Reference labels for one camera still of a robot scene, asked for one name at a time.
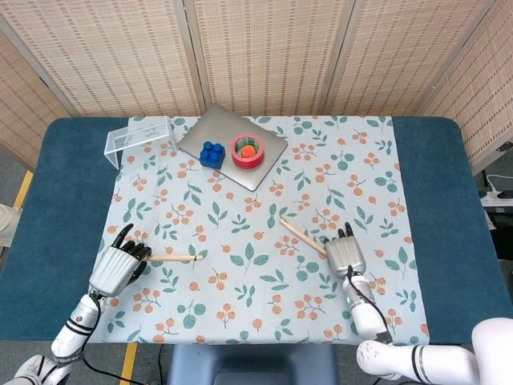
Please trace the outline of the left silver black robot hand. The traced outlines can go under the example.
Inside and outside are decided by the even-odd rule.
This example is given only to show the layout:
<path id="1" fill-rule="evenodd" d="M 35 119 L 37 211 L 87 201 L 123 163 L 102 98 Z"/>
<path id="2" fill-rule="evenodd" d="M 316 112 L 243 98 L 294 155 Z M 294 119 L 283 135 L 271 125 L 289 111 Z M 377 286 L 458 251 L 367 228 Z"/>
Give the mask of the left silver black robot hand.
<path id="1" fill-rule="evenodd" d="M 125 241 L 133 226 L 132 223 L 126 225 L 96 262 L 89 279 L 93 298 L 117 297 L 146 269 L 151 248 L 143 242 Z"/>

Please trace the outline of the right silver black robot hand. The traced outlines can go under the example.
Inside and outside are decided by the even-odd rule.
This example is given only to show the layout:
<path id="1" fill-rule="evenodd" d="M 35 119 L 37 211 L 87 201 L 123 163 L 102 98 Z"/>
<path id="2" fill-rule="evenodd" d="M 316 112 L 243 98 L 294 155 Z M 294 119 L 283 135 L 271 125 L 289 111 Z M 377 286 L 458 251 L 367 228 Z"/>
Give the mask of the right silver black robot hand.
<path id="1" fill-rule="evenodd" d="M 324 240 L 326 255 L 334 274 L 344 278 L 349 268 L 352 268 L 353 273 L 364 274 L 366 261 L 350 223 L 346 222 L 345 228 L 338 229 L 337 234 L 338 236 L 331 240 Z"/>

